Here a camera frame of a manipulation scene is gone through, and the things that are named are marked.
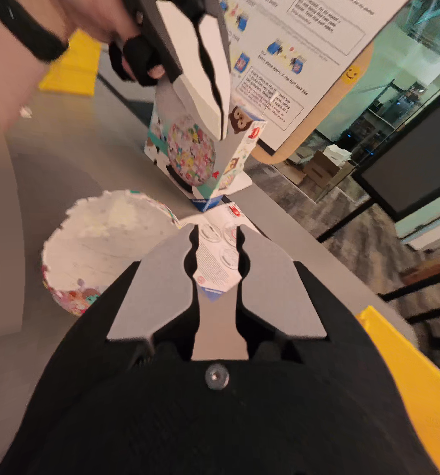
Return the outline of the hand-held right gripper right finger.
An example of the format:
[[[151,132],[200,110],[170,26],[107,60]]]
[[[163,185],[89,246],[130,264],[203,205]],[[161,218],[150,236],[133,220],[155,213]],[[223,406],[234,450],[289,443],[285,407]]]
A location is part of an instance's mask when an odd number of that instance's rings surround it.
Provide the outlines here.
[[[293,339],[323,340],[327,332],[294,265],[276,243],[237,227],[241,309]]]

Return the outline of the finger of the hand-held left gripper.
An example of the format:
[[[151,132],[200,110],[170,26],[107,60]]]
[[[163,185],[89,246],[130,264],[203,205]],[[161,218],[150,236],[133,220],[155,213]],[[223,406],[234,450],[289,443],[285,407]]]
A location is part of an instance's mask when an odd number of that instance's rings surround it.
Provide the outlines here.
[[[213,125],[215,104],[210,82],[201,62],[198,34],[199,21],[203,15],[210,14],[203,13],[195,25],[172,1],[156,1],[156,6],[180,61],[181,73],[173,81],[174,90],[188,113],[211,136],[209,126]]]
[[[224,48],[220,30],[218,18],[212,15],[203,15],[198,23],[201,62],[209,79],[215,104],[213,125],[209,126],[211,136],[215,139],[226,138],[231,95],[229,49]]]

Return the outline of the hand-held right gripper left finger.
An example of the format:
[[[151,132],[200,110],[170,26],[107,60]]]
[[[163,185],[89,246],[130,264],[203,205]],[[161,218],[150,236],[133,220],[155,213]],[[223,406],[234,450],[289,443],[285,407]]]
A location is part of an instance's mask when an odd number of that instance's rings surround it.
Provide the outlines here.
[[[198,228],[187,224],[147,253],[133,277],[107,334],[108,341],[152,341],[193,302],[193,282],[185,270],[191,237]]]

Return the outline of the colourful puzzle ball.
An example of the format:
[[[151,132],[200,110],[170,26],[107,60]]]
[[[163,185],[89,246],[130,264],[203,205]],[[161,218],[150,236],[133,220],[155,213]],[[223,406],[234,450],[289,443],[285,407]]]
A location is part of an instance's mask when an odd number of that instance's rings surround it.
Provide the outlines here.
[[[59,306],[80,317],[133,262],[179,229],[166,205],[138,191],[79,199],[44,243],[44,286]]]

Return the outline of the person's left forearm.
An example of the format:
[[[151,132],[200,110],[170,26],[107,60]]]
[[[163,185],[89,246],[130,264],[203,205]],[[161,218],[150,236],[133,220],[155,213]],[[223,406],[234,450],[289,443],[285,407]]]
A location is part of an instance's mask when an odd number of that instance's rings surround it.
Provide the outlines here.
[[[6,131],[20,116],[50,63],[37,59],[0,21],[0,124]]]

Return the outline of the colourful puzzle box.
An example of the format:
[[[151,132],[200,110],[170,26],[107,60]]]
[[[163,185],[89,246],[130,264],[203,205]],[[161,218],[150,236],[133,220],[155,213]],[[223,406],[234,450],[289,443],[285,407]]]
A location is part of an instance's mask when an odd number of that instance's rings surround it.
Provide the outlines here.
[[[144,152],[196,209],[205,212],[226,197],[223,191],[244,171],[266,124],[232,104],[227,136],[214,141],[191,116],[163,119],[154,105]]]

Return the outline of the folded instruction leaflet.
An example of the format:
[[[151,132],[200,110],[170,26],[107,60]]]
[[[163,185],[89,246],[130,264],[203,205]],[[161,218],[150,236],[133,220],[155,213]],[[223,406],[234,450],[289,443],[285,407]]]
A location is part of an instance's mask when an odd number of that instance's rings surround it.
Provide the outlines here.
[[[180,226],[197,225],[199,246],[196,251],[197,270],[193,277],[210,301],[217,300],[241,279],[238,272],[236,229],[244,225],[259,232],[235,202],[223,203],[205,213],[180,221]]]

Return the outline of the yellow plastic bin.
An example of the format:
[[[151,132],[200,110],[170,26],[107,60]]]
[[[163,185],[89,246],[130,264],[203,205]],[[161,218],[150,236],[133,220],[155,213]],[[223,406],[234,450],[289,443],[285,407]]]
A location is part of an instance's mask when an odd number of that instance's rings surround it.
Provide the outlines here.
[[[388,366],[408,418],[440,472],[440,369],[373,306],[356,318]]]
[[[40,81],[40,91],[93,97],[102,45],[77,30],[69,39],[69,49]]]

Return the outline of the white sign board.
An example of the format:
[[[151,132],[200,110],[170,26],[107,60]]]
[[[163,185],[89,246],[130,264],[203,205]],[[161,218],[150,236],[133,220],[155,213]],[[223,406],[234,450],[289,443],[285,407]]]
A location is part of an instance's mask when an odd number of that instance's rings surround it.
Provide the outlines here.
[[[404,0],[219,1],[232,96],[267,124],[252,156],[288,158],[364,75]]]

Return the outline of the black metal leg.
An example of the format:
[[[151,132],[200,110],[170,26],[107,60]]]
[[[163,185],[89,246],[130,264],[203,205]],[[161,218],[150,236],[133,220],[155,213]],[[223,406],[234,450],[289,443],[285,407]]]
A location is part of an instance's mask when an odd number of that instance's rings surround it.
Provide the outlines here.
[[[434,286],[439,283],[440,283],[440,273],[424,278],[418,282],[403,286],[394,291],[391,291],[385,294],[378,294],[378,297],[381,298],[384,302],[389,302],[391,300],[395,300],[403,296],[413,294],[415,292],[421,291],[425,288]],[[407,317],[406,321],[409,324],[418,324],[418,323],[422,323],[422,322],[437,319],[437,318],[440,318],[440,307],[427,311],[427,312],[423,312],[423,313],[419,313],[419,314]]]
[[[337,232],[343,229],[348,223],[352,222],[355,218],[359,217],[363,212],[368,210],[371,206],[375,204],[375,200],[372,198],[366,199],[361,205],[357,206],[352,212],[350,212],[347,216],[341,219],[338,223],[336,223],[331,228],[324,231],[320,234],[316,241],[319,243],[324,243],[332,236],[334,236]]]

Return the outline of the cardboard box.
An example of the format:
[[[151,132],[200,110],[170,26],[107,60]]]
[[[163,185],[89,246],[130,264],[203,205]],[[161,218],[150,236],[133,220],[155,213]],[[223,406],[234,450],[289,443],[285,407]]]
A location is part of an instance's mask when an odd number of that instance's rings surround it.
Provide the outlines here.
[[[324,188],[349,160],[337,161],[327,157],[322,151],[315,151],[312,158],[305,164],[302,171],[319,187]]]

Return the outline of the black wristband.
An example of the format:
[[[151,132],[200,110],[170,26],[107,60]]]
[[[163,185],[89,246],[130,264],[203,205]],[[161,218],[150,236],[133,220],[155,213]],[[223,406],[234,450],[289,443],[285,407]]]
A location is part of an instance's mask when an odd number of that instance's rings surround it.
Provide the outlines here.
[[[41,62],[54,62],[69,49],[68,41],[45,29],[16,0],[0,0],[0,23]]]

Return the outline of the stack of white boxes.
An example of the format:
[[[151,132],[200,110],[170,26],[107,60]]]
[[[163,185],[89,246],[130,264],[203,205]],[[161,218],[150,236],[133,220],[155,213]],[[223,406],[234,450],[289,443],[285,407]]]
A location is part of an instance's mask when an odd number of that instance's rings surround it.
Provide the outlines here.
[[[327,157],[330,158],[331,160],[337,161],[337,162],[345,162],[350,159],[351,152],[346,151],[340,147],[338,147],[335,144],[332,144],[328,147],[326,147],[323,151],[323,154]]]

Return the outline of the glass partition panel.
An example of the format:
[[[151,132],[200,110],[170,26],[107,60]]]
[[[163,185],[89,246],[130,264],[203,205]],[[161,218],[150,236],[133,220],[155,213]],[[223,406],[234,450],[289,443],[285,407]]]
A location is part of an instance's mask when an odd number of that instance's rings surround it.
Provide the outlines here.
[[[314,203],[338,189],[358,205],[365,200],[365,192],[352,181],[354,170],[439,95],[440,86],[425,88],[414,83],[404,90],[392,80],[336,139],[315,129],[288,159],[274,167]],[[349,157],[337,165],[340,169],[327,183],[317,184],[305,174],[305,167],[316,152],[325,154],[325,149],[332,145],[349,152]]]

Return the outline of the black wall screen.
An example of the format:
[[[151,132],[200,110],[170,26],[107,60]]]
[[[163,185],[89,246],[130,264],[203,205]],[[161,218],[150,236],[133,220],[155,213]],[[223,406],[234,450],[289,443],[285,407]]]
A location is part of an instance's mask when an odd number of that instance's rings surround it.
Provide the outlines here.
[[[352,178],[394,222],[440,198],[440,95]]]

